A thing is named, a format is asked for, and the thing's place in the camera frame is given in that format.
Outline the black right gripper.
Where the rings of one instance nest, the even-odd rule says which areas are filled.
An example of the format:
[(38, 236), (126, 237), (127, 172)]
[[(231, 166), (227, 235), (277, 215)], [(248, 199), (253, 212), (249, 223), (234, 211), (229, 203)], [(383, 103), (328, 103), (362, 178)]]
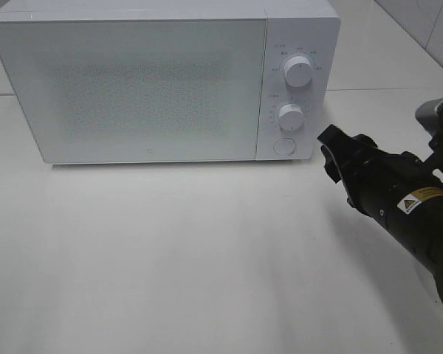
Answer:
[(334, 183), (344, 178), (352, 205), (383, 227), (392, 212), (408, 216), (421, 203), (443, 196), (439, 180), (410, 152), (386, 153), (370, 137), (350, 137), (336, 125), (317, 140), (327, 175)]

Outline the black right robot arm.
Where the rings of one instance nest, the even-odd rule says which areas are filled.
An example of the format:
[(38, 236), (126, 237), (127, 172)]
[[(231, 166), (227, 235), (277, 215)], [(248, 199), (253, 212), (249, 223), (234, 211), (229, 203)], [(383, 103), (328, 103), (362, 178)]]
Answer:
[(330, 125), (318, 137), (324, 169), (348, 204), (374, 219), (433, 276), (443, 304), (443, 186), (409, 152), (387, 153)]

